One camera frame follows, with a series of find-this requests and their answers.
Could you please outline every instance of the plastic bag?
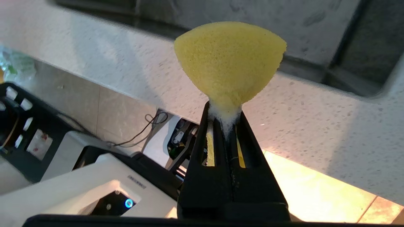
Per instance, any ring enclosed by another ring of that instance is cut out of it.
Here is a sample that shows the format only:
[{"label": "plastic bag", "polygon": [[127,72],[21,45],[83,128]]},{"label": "plastic bag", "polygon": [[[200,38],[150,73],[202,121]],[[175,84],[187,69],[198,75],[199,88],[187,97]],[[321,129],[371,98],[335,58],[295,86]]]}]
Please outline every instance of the plastic bag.
[{"label": "plastic bag", "polygon": [[4,81],[17,84],[31,80],[36,74],[34,59],[4,46],[0,46],[0,67]]}]

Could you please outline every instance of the white speckled countertop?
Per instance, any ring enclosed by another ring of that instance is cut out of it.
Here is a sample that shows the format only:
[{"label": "white speckled countertop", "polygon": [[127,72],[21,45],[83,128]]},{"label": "white speckled countertop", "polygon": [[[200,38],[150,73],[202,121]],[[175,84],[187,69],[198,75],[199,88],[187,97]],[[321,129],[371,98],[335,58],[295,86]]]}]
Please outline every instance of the white speckled countertop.
[{"label": "white speckled countertop", "polygon": [[[170,40],[55,8],[5,0],[0,43],[195,122],[207,97]],[[404,204],[404,63],[379,98],[277,73],[243,110],[262,149]]]}]

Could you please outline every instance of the white machine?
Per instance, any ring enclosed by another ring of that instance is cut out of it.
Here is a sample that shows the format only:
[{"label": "white machine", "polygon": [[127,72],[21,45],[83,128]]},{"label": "white machine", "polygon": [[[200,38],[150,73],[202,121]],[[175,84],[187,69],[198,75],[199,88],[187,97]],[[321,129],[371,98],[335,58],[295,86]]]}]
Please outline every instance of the white machine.
[{"label": "white machine", "polygon": [[[105,196],[128,198],[122,216],[176,217],[177,202],[107,153],[93,164],[0,197],[2,227],[21,227],[37,214],[91,213]],[[106,209],[117,209],[111,204]]]}]

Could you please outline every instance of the yellow sponge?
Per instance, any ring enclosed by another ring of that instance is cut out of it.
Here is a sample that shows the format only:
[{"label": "yellow sponge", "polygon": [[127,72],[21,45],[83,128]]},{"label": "yellow sponge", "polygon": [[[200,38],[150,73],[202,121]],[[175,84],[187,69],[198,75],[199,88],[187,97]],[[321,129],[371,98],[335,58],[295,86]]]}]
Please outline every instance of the yellow sponge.
[{"label": "yellow sponge", "polygon": [[286,50],[274,33],[241,22],[217,22],[181,35],[174,50],[184,72],[223,117],[232,116],[272,79]]}]

